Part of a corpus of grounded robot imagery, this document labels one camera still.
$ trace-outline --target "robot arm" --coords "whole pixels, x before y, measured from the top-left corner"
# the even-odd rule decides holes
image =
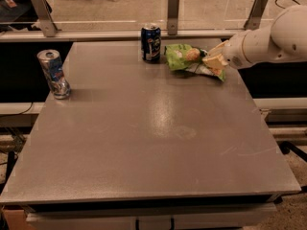
[[[292,6],[262,29],[234,35],[208,52],[212,68],[248,68],[259,62],[307,61],[307,6]]]

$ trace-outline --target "green chip bag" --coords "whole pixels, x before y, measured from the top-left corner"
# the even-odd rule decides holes
[[[165,56],[172,71],[184,70],[195,74],[215,76],[221,81],[225,80],[224,70],[211,69],[202,62],[206,51],[200,48],[189,44],[171,44],[165,47]]]

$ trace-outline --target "metal bracket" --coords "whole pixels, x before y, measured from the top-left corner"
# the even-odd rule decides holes
[[[35,12],[40,22],[40,28],[45,36],[55,36],[57,33],[57,26],[48,11],[46,0],[31,0],[35,8]]]
[[[168,35],[177,35],[179,0],[168,0],[167,30]]]
[[[248,17],[248,21],[244,25],[245,30],[256,30],[260,26],[261,17],[269,0],[255,0]]]

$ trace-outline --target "dark blue can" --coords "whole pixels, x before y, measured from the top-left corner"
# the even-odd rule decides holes
[[[160,60],[161,29],[155,24],[146,24],[141,31],[142,58],[147,62]]]

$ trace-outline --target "silver can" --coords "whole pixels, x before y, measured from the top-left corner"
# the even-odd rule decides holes
[[[56,50],[43,50],[37,58],[48,82],[50,91],[56,99],[64,99],[70,95],[70,85],[65,79],[62,61]]]

